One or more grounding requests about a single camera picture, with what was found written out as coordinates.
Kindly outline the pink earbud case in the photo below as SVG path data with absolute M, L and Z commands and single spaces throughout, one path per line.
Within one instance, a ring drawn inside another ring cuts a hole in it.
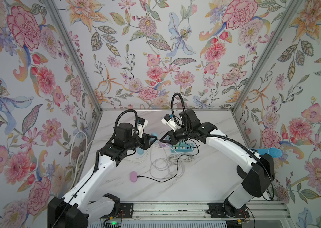
M 130 181 L 131 181 L 131 182 L 136 182 L 137 179 L 138 179 L 137 173 L 136 173 L 136 172 L 131 172 L 131 173 L 130 173 Z

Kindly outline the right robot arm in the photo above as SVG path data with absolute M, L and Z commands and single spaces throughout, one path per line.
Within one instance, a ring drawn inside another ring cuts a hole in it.
M 262 197 L 271 185 L 274 175 L 273 158 L 259 154 L 238 141 L 229 138 L 210 122 L 201 123 L 191 109 L 180 113 L 181 123 L 172 115 L 165 115 L 162 123 L 171 128 L 161 139 L 161 143 L 176 145 L 188 139 L 199 140 L 225 154 L 237 164 L 237 173 L 242 183 L 222 204 L 222 213 L 234 218 L 242 207 L 253 198 Z

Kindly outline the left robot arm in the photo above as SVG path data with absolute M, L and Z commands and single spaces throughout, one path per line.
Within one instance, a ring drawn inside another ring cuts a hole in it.
M 95 164 L 91 170 L 62 198 L 54 197 L 48 204 L 47 226 L 49 228 L 86 228 L 103 216 L 116 217 L 120 211 L 120 199 L 105 194 L 101 199 L 90 202 L 97 188 L 120 162 L 128 151 L 149 149 L 156 137 L 144 132 L 148 121 L 141 118 L 136 127 L 121 123 L 114 130 L 114 136 L 96 152 Z

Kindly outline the teal power strip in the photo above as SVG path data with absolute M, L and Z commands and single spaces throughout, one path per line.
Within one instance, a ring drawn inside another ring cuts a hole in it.
M 192 153 L 195 145 L 193 143 L 180 142 L 171 147 L 172 153 Z

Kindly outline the purple power strip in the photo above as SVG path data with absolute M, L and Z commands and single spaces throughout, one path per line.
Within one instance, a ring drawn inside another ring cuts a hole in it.
M 159 147 L 160 148 L 171 148 L 172 149 L 172 147 L 171 147 L 171 145 L 168 145 L 168 144 L 166 144 L 166 143 L 159 143 Z

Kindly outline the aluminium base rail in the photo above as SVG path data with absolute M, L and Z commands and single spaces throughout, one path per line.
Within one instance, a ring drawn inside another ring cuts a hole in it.
M 227 216 L 221 201 L 123 201 L 120 217 L 132 220 L 290 220 L 281 201 L 252 200 Z

